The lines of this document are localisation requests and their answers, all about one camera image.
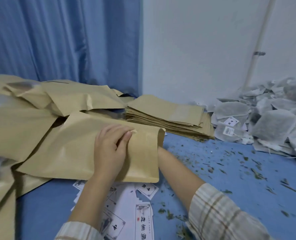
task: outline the person's left arm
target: person's left arm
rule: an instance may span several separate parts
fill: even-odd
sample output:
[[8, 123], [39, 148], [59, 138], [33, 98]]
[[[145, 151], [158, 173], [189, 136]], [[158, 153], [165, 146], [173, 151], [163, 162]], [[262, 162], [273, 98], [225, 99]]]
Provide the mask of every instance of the person's left arm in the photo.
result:
[[100, 223], [103, 205], [111, 185], [126, 157], [126, 146], [133, 128], [109, 125], [96, 136], [94, 175], [87, 181], [79, 200], [55, 240], [101, 240]]

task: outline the hand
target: hand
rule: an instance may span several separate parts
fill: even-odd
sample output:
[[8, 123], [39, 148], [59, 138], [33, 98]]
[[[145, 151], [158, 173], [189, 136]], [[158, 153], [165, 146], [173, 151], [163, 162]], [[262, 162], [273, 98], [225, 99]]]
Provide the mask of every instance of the hand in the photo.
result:
[[94, 150], [94, 175], [102, 175], [112, 182], [122, 169], [126, 158], [126, 146], [134, 128], [112, 124], [104, 127], [96, 136]]

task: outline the stick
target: stick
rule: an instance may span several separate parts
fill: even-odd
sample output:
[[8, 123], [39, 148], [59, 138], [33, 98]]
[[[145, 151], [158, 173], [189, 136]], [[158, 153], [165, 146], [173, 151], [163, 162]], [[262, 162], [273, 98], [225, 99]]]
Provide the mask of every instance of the stick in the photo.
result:
[[284, 186], [284, 187], [286, 187], [286, 188], [288, 188], [288, 189], [290, 189], [290, 190], [293, 190], [294, 192], [296, 192], [296, 190], [294, 190], [293, 188], [291, 188], [290, 186], [288, 186], [288, 185], [285, 185], [285, 184], [281, 184], [282, 186]]

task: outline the plaid sleeve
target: plaid sleeve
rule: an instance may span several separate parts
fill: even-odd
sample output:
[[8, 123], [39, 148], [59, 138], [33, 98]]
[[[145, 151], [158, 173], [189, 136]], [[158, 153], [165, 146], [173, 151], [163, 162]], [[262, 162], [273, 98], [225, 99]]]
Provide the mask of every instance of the plaid sleeve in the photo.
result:
[[55, 240], [103, 240], [104, 237], [92, 226], [82, 222], [66, 222]]
[[198, 240], [273, 240], [261, 222], [210, 184], [196, 191], [186, 224]]

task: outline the table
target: table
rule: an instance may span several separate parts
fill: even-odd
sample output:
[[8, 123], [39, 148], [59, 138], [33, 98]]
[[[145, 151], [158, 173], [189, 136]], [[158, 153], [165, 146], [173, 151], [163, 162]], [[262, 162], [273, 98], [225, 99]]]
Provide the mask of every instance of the table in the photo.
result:
[[[274, 238], [296, 239], [296, 192], [280, 185], [286, 178], [296, 189], [296, 159], [256, 152], [251, 145], [214, 140], [202, 143], [170, 133], [164, 148], [218, 190], [231, 191], [227, 195], [258, 218]], [[256, 179], [251, 168], [267, 179]], [[74, 182], [53, 179], [19, 198], [16, 240], [53, 240], [74, 206], [78, 193]], [[156, 186], [159, 191], [151, 200], [155, 239], [180, 239], [178, 234], [187, 229], [183, 220], [188, 213], [161, 173]], [[137, 196], [148, 200], [138, 191]]]

